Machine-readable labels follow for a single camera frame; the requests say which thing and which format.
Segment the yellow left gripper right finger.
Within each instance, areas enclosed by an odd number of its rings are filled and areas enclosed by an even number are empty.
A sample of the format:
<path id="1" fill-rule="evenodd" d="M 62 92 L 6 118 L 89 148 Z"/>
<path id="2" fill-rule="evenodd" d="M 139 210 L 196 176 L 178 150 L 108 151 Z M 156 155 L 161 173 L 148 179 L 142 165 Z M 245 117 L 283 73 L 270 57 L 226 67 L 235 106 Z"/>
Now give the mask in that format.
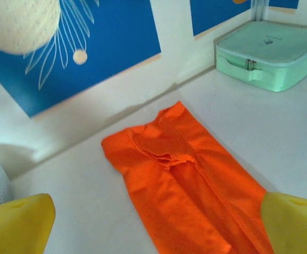
<path id="1" fill-rule="evenodd" d="M 307 199 L 268 192 L 261 217 L 275 254 L 307 254 Z"/>

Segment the orange t-shirt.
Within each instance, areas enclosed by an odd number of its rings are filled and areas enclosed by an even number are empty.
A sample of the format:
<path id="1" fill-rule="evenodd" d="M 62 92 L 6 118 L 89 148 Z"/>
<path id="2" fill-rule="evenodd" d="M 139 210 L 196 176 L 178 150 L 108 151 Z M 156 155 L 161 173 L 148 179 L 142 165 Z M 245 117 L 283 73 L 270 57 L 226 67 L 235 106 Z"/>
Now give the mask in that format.
<path id="1" fill-rule="evenodd" d="M 274 254 L 266 190 L 181 102 L 101 145 L 159 254 Z"/>

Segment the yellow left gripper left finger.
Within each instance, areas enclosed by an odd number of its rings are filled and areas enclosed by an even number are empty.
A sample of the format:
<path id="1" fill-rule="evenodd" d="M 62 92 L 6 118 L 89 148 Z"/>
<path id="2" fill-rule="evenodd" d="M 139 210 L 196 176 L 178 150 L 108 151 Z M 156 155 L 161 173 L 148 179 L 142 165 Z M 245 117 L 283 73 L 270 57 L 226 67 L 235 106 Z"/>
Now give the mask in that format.
<path id="1" fill-rule="evenodd" d="M 0 204 L 0 254 L 43 254 L 54 221 L 49 194 Z"/>

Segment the blue poster with orange print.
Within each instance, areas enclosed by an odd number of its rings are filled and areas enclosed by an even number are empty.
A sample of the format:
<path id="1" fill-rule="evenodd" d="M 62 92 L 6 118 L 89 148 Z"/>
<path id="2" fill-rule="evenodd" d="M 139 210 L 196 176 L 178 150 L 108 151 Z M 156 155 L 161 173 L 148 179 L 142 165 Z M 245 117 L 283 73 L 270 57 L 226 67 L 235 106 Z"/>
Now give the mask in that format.
<path id="1" fill-rule="evenodd" d="M 250 9 L 250 0 L 190 0 L 193 35 Z"/>

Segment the mint green zippered case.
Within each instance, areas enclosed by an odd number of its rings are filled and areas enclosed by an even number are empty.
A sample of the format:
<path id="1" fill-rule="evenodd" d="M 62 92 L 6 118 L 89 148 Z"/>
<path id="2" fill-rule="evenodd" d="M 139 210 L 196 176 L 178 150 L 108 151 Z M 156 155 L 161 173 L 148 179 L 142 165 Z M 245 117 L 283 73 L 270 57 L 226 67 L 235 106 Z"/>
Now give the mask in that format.
<path id="1" fill-rule="evenodd" d="M 271 92 L 307 76 L 307 28 L 250 22 L 216 45 L 219 72 Z"/>

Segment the plain blue poster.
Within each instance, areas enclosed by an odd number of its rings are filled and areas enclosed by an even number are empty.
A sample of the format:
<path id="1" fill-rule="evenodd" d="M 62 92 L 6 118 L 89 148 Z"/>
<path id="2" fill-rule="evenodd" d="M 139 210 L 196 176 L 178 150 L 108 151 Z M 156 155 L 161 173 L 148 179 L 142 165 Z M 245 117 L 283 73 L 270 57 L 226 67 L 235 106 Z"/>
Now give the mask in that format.
<path id="1" fill-rule="evenodd" d="M 297 9 L 299 0 L 269 0 L 269 6 Z"/>

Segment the white frame post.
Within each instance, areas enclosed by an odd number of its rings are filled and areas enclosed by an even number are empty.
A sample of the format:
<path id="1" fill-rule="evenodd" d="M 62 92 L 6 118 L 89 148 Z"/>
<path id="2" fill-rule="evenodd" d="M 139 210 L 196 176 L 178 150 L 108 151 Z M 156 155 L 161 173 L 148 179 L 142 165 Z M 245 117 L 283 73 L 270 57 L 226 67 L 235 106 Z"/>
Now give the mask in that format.
<path id="1" fill-rule="evenodd" d="M 251 0 L 251 21 L 263 21 L 266 18 L 269 0 Z"/>

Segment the blue poster with white flower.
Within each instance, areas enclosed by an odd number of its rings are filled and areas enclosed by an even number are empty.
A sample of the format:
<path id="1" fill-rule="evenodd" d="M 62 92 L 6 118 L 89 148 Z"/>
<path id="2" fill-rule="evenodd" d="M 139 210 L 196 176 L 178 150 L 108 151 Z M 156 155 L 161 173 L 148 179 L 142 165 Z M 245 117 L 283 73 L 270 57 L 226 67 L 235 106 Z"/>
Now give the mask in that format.
<path id="1" fill-rule="evenodd" d="M 28 116 L 160 51 L 150 0 L 0 0 L 0 84 Z"/>

